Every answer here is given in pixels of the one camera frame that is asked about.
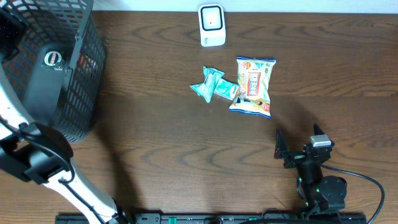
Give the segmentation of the yellow snack bag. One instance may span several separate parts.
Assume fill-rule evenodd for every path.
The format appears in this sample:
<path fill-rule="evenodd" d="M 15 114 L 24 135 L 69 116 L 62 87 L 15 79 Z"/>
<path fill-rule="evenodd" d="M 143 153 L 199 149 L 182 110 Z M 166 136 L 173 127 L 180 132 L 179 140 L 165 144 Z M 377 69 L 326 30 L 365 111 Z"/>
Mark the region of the yellow snack bag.
<path fill-rule="evenodd" d="M 238 91 L 229 107 L 231 112 L 271 118 L 269 82 L 275 58 L 237 56 Z"/>

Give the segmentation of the green tissue pack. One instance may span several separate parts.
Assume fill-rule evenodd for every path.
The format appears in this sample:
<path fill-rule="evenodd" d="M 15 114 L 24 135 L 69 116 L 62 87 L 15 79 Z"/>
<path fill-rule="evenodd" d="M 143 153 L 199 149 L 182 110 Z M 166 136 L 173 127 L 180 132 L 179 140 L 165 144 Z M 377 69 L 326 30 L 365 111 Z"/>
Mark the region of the green tissue pack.
<path fill-rule="evenodd" d="M 217 86 L 214 90 L 214 94 L 226 98 L 228 100 L 233 100 L 239 90 L 239 85 L 236 83 L 231 83 L 223 78 L 220 78 Z"/>

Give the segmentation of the teal snack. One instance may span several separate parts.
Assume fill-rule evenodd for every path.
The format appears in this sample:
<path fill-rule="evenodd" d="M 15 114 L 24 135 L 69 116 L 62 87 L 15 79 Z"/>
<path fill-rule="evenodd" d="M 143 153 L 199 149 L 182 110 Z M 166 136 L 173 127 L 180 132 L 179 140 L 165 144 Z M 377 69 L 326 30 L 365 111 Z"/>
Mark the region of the teal snack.
<path fill-rule="evenodd" d="M 204 97 L 207 103 L 210 103 L 217 83 L 224 76 L 224 72 L 204 66 L 203 74 L 205 76 L 204 82 L 191 85 L 190 88 L 195 91 L 198 96 Z"/>

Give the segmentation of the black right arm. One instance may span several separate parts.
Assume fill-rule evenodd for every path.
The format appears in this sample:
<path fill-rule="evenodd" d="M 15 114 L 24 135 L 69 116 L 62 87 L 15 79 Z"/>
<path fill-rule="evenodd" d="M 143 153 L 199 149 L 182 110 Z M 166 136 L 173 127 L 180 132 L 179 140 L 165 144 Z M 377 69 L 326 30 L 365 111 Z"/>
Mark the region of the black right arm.
<path fill-rule="evenodd" d="M 281 130 L 276 131 L 275 159 L 284 161 L 284 168 L 295 168 L 298 172 L 297 191 L 313 213 L 337 212 L 345 208 L 347 183 L 335 175 L 324 176 L 321 165 L 330 158 L 335 143 L 313 125 L 314 135 L 301 151 L 291 151 Z"/>

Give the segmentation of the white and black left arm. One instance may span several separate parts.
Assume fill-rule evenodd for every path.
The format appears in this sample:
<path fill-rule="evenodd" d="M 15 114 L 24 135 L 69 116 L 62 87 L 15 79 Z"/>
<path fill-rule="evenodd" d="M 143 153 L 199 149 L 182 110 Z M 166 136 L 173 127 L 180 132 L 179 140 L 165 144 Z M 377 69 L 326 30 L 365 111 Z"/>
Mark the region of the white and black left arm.
<path fill-rule="evenodd" d="M 130 223 L 78 168 L 105 60 L 89 9 L 1 9 L 1 169 L 64 196 L 89 223 Z"/>

